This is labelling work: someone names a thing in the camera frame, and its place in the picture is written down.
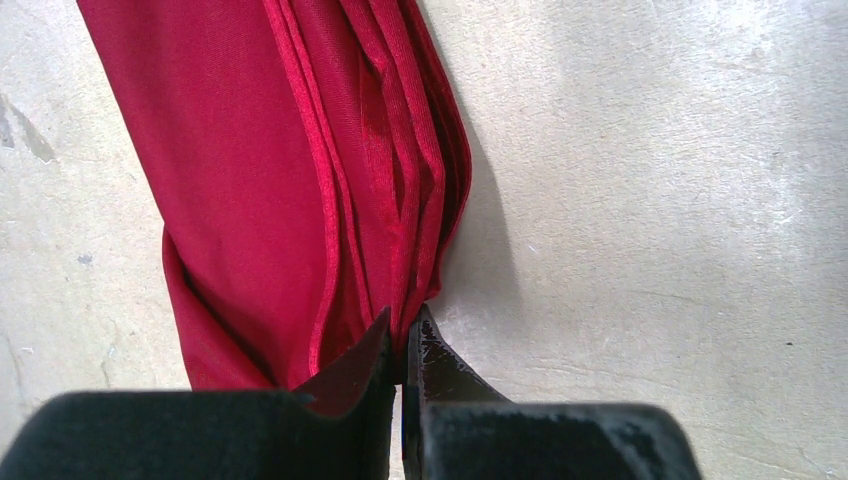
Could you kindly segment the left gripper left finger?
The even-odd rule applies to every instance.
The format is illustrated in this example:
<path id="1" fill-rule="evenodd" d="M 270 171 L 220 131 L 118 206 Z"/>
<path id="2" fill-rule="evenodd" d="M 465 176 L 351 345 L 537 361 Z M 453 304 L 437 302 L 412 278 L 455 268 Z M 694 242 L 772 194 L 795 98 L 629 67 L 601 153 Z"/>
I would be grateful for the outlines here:
<path id="1" fill-rule="evenodd" d="M 5 479 L 384 479 L 389 315 L 291 390 L 74 392 L 24 425 Z"/>

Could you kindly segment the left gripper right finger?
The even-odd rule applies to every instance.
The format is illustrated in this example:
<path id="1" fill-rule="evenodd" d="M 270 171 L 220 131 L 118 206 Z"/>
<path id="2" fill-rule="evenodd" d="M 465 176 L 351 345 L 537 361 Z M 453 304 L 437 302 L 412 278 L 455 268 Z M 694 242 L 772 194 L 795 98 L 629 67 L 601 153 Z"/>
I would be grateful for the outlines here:
<path id="1" fill-rule="evenodd" d="M 444 340 L 428 307 L 412 324 L 402 385 L 409 479 L 699 479 L 689 440 L 641 403 L 517 403 Z"/>

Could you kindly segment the red cloth napkin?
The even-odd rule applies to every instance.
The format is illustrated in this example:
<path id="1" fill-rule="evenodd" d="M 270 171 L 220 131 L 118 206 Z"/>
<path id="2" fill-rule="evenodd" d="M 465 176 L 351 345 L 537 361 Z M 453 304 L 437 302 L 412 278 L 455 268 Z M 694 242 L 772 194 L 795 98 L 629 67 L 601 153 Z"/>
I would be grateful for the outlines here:
<path id="1" fill-rule="evenodd" d="M 471 183 L 413 1 L 82 1 L 164 221 L 195 389 L 295 388 L 382 311 L 402 351 Z"/>

